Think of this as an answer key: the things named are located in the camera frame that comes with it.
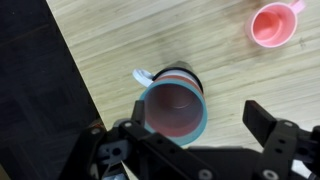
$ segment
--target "wooden table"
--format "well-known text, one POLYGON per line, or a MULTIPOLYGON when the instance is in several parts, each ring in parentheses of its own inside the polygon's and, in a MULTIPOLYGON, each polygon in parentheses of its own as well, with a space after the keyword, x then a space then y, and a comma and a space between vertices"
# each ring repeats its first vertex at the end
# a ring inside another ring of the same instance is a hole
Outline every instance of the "wooden table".
POLYGON ((244 23, 270 2, 48 1, 107 127, 129 117, 144 91, 131 76, 133 69, 156 73, 182 60, 202 81, 209 113, 205 132, 192 145, 258 151, 242 123, 247 99, 303 129, 320 124, 320 2, 307 1, 287 44, 264 49, 248 40, 244 23))

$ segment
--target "cup handle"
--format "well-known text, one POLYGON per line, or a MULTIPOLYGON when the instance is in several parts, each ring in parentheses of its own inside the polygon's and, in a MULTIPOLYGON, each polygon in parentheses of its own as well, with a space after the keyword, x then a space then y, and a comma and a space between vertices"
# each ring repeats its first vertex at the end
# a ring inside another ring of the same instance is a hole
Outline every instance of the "cup handle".
POLYGON ((306 3, 304 0, 294 0, 292 3, 289 3, 289 6, 295 14, 298 14, 306 7, 306 3))
POLYGON ((135 69, 132 72, 133 77, 143 86, 148 87, 153 82, 153 74, 149 73, 144 69, 135 69))

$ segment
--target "white cup handle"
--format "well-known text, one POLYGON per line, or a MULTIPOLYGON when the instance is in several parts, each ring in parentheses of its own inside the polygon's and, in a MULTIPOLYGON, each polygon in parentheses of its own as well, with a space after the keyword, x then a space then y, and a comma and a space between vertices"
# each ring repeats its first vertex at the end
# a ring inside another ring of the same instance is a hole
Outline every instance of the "white cup handle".
POLYGON ((152 78, 154 75, 144 69, 135 69, 133 70, 132 75, 140 84, 145 87, 148 87, 151 83, 153 83, 152 78))

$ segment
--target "black floor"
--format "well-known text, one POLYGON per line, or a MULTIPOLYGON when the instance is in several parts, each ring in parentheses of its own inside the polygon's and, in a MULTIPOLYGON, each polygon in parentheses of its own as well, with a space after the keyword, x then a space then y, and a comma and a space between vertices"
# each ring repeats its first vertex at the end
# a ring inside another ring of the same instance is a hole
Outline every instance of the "black floor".
POLYGON ((0 164, 57 179, 99 114, 45 0, 0 0, 0 164))

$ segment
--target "pink cup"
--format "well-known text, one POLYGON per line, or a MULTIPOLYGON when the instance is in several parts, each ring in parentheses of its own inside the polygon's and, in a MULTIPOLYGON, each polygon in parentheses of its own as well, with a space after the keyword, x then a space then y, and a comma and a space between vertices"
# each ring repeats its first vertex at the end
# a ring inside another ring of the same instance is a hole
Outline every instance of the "pink cup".
POLYGON ((147 87, 140 96, 145 102, 144 127, 178 145, 197 139, 208 119, 201 82, 191 73, 181 67, 166 68, 155 76, 144 69, 132 73, 147 87))
POLYGON ((245 26, 246 33, 262 47, 281 46, 293 36, 298 23, 297 14, 304 8, 303 0, 295 0, 290 4, 268 4, 249 18, 245 26))

